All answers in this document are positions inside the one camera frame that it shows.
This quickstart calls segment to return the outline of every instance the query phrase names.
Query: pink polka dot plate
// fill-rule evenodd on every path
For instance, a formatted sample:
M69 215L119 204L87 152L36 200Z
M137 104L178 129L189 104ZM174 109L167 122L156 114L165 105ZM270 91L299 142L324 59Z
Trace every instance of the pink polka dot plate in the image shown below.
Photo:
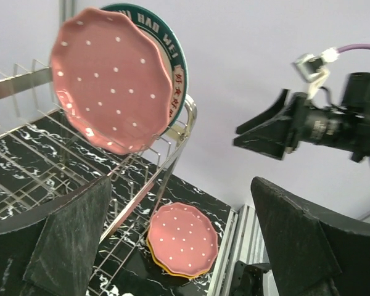
M124 14L87 8L66 21L51 67L68 121L95 146L145 150L170 123L173 86L159 49Z
M211 221L197 208L179 202L159 208L147 238L155 258L173 274L199 276L210 270L218 255L218 235Z
M176 274L176 273L172 273L170 270L167 269L167 267L162 264L159 260L156 259L155 257L155 254L154 254L154 250L153 248L150 246L150 243L148 241L148 238L146 239L146 242L147 242L147 246L148 246L148 249L150 250L150 254L151 254L151 257L152 257L152 261L159 267L161 267L161 269L163 269L166 273L168 273L170 276L177 276L177 277L180 277L180 278L186 278L186 279L194 279L194 278L197 278L199 275L197 276L186 276L184 274Z

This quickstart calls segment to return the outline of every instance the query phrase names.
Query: plate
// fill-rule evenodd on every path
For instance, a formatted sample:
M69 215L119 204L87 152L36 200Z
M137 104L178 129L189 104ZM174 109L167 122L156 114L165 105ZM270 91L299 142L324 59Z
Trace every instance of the plate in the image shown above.
M102 10L125 14L159 48L166 70L170 73L173 83L170 126L173 125L184 105L188 86L185 55L178 38L160 17L143 7L118 3L105 6Z
M170 123L173 87L159 49L124 14L87 8L66 21L51 66L67 119L95 146L145 150Z
M186 279L194 279L196 278L197 276L186 276L184 274L176 274L176 273L172 273L170 270L168 270L168 268L166 266L163 265L162 262L160 262L159 260L156 259L156 256L154 254L154 250L153 248L150 246L150 242L148 240L148 238L146 239L146 242L147 242L147 246L148 246L148 249L150 251L150 254L151 254L151 257L152 257L152 260L154 261L154 263L159 266L161 269L163 269L165 272L167 272L170 276L177 276L177 277L180 277L180 278L186 278Z
M183 203L160 207L147 237L155 258L173 274L200 276L210 270L218 255L218 235L211 221Z

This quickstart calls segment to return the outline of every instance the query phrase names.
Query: black marble surface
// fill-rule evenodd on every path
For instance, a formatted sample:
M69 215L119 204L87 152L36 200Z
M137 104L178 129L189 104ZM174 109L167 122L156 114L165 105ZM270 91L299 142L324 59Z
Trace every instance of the black marble surface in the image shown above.
M60 127L59 123L62 122L63 115L56 112L51 118L45 117L0 139L0 220L68 193L101 174L107 174L123 159L103 153L85 140L74 137ZM68 147L71 153L64 153L61 146ZM65 169L61 170L64 159ZM155 165L145 160L143 162L143 165L134 162L121 172L132 180L135 192L144 184L146 167L149 175L157 169ZM157 189L158 184L118 231L100 245L87 295L207 294L214 266L209 273L188 280L170 276L152 261L145 236ZM106 226L115 213L129 202L128 183L121 178L113 182L112 196ZM176 176L170 178L161 205L173 202L191 204L206 214L221 242L230 211L228 205Z

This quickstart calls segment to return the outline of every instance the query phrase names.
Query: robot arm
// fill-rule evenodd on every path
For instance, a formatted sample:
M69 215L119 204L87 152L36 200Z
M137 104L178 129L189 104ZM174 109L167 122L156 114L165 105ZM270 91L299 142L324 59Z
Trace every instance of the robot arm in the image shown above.
M247 296L370 296L370 224L263 178L251 192L277 290Z
M295 92L286 104L288 89L267 111L236 129L234 146L282 160L295 151L301 141L352 152L360 162L370 157L370 73L352 73L339 105L331 102L330 91L323 86L329 77L327 65L351 49L370 49L369 44L328 49L320 56L305 54L294 62L306 81L304 92ZM324 90L329 106L313 104L315 94Z

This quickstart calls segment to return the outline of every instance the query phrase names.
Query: yellow plate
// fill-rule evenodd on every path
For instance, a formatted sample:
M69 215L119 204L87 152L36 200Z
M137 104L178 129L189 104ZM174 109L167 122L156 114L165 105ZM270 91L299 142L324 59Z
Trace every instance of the yellow plate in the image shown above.
M163 265L162 262L160 262L159 260L156 259L155 257L155 254L154 254L154 250L152 249L150 243L149 243L149 240L148 240L148 237L146 239L146 242L147 242L147 246L148 246L148 249L150 250L150 254L152 255L152 260L155 262L155 264L159 267L161 267L164 271L166 271L170 276L179 276L181 278L186 278L186 279L195 279L207 272L209 272L209 270L206 270L206 271L203 271L201 273L199 273L198 275L196 276L187 276L185 274L179 274L179 273L172 273L170 270L168 270L168 268L166 266Z

